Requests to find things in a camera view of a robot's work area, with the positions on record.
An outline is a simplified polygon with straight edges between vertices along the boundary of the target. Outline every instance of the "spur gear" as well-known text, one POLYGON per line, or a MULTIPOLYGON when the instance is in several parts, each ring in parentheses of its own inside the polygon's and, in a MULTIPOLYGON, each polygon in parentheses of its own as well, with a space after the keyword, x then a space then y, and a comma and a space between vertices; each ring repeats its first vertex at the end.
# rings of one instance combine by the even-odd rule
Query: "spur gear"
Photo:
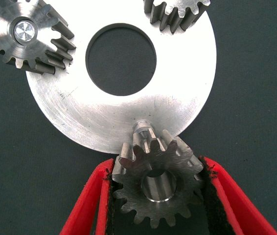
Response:
POLYGON ((3 62, 36 73, 65 69, 63 59, 74 34, 67 22, 43 0, 4 0, 0 4, 0 54, 3 62))
POLYGON ((180 26, 186 31, 210 5, 210 0, 144 0, 144 11, 150 13, 150 23, 160 21, 160 30, 170 25, 174 33, 180 26))
POLYGON ((175 214, 188 218, 189 203, 198 203, 204 181, 197 175, 202 163, 179 137, 172 138, 163 130, 157 138, 149 123, 139 122, 133 134, 133 147, 124 143, 113 170, 113 180, 123 185, 114 192, 125 199, 121 212, 135 210, 134 223, 150 218, 157 228, 164 218, 175 226, 175 214))

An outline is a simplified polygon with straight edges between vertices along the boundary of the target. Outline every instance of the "metal gear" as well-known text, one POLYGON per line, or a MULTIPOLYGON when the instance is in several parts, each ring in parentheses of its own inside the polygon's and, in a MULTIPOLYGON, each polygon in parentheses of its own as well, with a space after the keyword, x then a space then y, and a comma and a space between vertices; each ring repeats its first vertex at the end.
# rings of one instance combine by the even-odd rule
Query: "metal gear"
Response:
POLYGON ((204 182, 197 175, 202 163, 179 137, 172 138, 163 130, 157 138, 147 122, 139 122, 133 134, 133 147, 124 143, 113 170, 113 180, 123 185, 114 197, 126 199, 124 213, 135 210, 134 223, 150 218, 157 228, 161 218, 175 226, 175 214, 191 216, 189 203, 198 202, 204 182))
POLYGON ((0 5, 0 54, 3 62, 36 73, 65 69, 72 60, 74 34, 68 23, 43 0, 4 0, 0 5))
POLYGON ((160 30, 170 25, 174 33, 180 26, 186 31, 210 5, 210 0, 144 0, 144 11, 150 13, 150 23, 161 21, 160 30))

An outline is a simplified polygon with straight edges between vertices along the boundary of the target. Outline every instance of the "gear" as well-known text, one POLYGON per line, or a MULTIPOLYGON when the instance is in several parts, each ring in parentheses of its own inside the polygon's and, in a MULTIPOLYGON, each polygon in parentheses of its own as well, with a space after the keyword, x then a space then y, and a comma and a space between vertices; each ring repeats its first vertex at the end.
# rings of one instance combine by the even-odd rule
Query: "gear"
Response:
POLYGON ((210 0, 144 0, 144 11, 150 13, 150 23, 161 21, 160 30, 170 25, 174 33, 180 26, 186 31, 210 5, 210 0))
POLYGON ((0 5, 0 54, 18 69, 55 73, 72 60, 74 34, 67 22, 42 0, 4 0, 0 5))
POLYGON ((123 185, 114 197, 126 199, 122 212, 136 210, 134 223, 150 218, 157 228, 161 218, 175 226, 175 214, 190 217, 189 203, 200 200, 196 192, 203 186, 197 175, 202 163, 179 137, 172 138, 163 130, 157 138, 146 122, 138 123, 133 134, 133 147, 125 143, 117 157, 113 180, 123 185))

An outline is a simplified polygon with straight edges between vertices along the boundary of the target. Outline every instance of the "circular hole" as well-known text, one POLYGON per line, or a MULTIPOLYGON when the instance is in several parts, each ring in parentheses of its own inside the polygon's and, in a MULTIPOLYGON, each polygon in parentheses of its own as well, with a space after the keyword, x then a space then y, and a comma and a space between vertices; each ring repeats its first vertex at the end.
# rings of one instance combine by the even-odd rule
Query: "circular hole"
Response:
POLYGON ((173 197, 177 180, 169 171, 152 170, 142 180, 144 195, 152 202, 165 202, 173 197))
POLYGON ((86 52, 86 67, 101 90, 126 96, 150 82, 156 69, 156 53, 139 28, 112 24, 93 36, 86 52))

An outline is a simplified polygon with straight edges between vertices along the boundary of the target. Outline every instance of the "aluminum plate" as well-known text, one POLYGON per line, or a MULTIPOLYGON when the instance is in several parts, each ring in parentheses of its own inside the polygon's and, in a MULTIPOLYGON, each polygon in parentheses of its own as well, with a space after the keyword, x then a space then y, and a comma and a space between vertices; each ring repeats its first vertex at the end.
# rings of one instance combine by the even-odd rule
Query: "aluminum plate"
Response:
POLYGON ((73 141, 101 152, 119 153, 132 142, 133 126, 149 121, 159 135, 185 130, 204 106, 215 76, 216 44, 207 13, 186 32, 159 31, 145 15, 142 0, 49 2, 68 21, 77 49, 73 61, 55 75, 27 72, 33 95, 50 122, 73 141), (157 66, 148 85, 136 94, 114 96, 100 90, 86 68, 94 35, 115 26, 146 34, 155 48, 157 66))

